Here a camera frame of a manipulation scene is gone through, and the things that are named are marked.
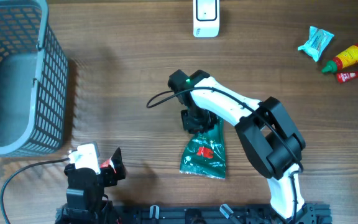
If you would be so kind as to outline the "green 3M glove package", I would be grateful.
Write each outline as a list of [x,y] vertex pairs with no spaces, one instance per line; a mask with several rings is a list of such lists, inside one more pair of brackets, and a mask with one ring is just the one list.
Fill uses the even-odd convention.
[[180,172],[213,179],[226,178],[226,148],[222,118],[218,118],[213,129],[191,138],[181,157]]

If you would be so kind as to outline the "light green wipes packet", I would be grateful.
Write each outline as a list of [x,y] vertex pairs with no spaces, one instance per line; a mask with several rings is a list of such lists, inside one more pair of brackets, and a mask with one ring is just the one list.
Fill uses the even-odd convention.
[[317,62],[333,37],[334,34],[331,32],[311,26],[308,40],[298,47],[298,51],[304,51],[304,53]]

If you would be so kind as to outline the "small red box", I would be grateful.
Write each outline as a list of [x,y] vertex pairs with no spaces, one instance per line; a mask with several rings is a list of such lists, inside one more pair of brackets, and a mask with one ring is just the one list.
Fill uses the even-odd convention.
[[339,83],[349,82],[358,78],[358,72],[337,73],[336,79]]

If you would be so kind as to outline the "red chili sauce bottle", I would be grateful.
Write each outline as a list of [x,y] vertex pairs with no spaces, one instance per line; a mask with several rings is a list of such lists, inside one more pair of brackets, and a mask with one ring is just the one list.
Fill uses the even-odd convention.
[[322,73],[336,73],[344,68],[358,63],[358,43],[348,47],[328,61],[321,70]]

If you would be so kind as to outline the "small red sachet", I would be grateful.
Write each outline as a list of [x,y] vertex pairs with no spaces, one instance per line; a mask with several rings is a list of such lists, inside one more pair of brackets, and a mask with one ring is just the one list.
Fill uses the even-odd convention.
[[104,161],[100,165],[100,169],[102,169],[102,168],[111,168],[115,174],[117,173],[112,157],[110,157],[108,160]]

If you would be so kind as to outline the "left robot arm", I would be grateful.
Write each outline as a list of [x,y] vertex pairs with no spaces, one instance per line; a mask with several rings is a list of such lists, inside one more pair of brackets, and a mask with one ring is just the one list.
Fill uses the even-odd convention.
[[117,148],[100,169],[101,172],[97,174],[90,168],[65,167],[64,173],[68,177],[67,203],[57,209],[56,224],[122,223],[112,201],[104,193],[106,187],[116,186],[126,178],[121,149]]

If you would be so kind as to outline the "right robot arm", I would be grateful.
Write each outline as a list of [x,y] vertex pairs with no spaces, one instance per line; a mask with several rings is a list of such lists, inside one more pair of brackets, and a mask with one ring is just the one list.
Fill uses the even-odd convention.
[[271,207],[283,221],[296,223],[305,204],[298,181],[305,140],[281,102],[242,96],[202,70],[190,76],[177,70],[168,87],[186,107],[181,111],[184,130],[205,133],[219,119],[234,127],[247,159],[267,179]]

